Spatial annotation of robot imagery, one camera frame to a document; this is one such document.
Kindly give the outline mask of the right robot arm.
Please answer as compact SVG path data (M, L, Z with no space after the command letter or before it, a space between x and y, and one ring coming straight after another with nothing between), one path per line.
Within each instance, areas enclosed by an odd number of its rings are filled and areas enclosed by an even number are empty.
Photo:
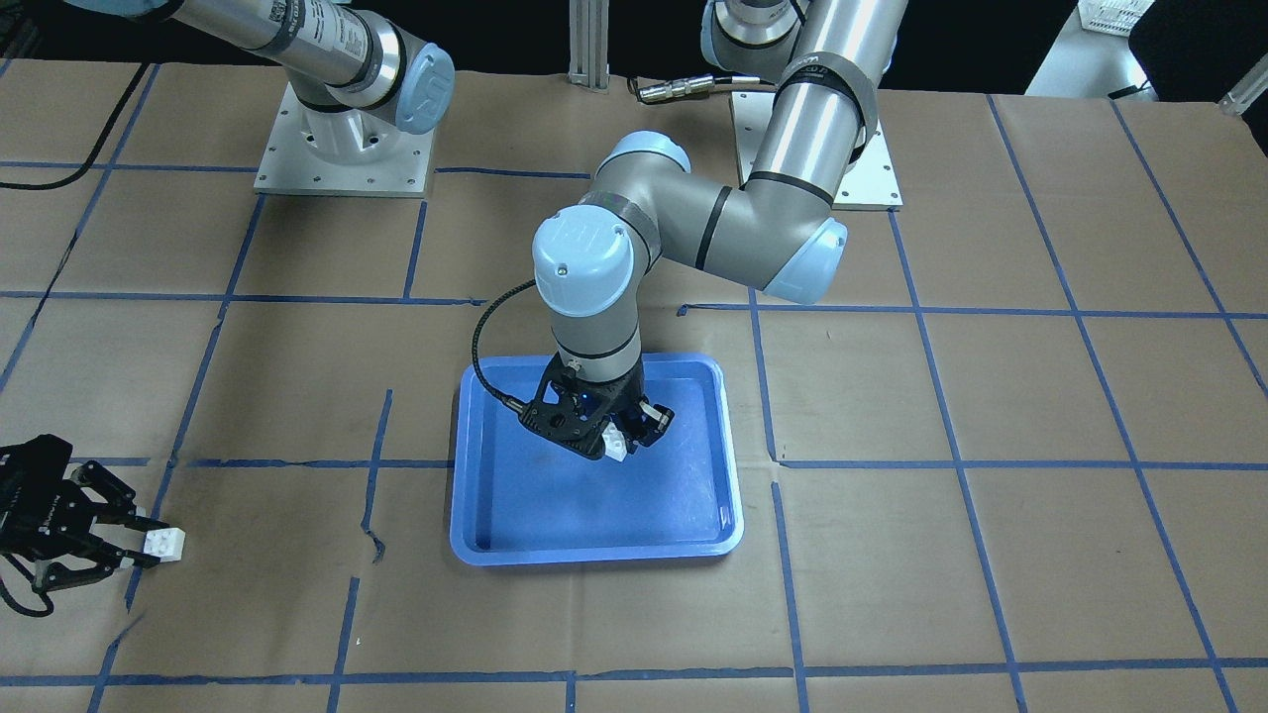
M255 186L262 194L421 197L456 69L437 44L337 1L86 1L176 20L280 63L288 90ZM41 598L122 568L181 559L185 533L150 518L99 461L71 468L55 435L3 450L3 557Z

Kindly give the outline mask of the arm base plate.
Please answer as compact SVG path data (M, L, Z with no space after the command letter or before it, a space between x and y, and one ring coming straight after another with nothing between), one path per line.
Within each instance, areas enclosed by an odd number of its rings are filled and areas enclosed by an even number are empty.
M254 188L290 197L421 198L435 137L406 134L358 109L318 112L288 85Z
M738 91L732 95L732 118L739 180L748 181L757 162L765 162L761 150L773 122L773 93ZM768 167L815 181L838 176L838 167L852 154L850 140L833 134L833 126L812 128L805 118L792 121L798 134L780 140ZM888 148L883 126L871 131L869 145L848 171L839 175L832 193L833 208L846 211L896 211L904 206L896 167Z

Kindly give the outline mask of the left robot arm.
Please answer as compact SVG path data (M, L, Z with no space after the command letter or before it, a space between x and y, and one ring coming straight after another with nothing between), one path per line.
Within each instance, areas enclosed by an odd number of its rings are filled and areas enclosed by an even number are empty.
M775 86L773 114L738 188L691 171L675 141L620 140L576 206L533 239L534 287L555 356L529 401L503 396L529 433L577 455L650 447L675 414L645 395L638 292L661 258L798 304L820 299L844 252L831 212L877 126L876 90L904 1L710 1L713 66Z

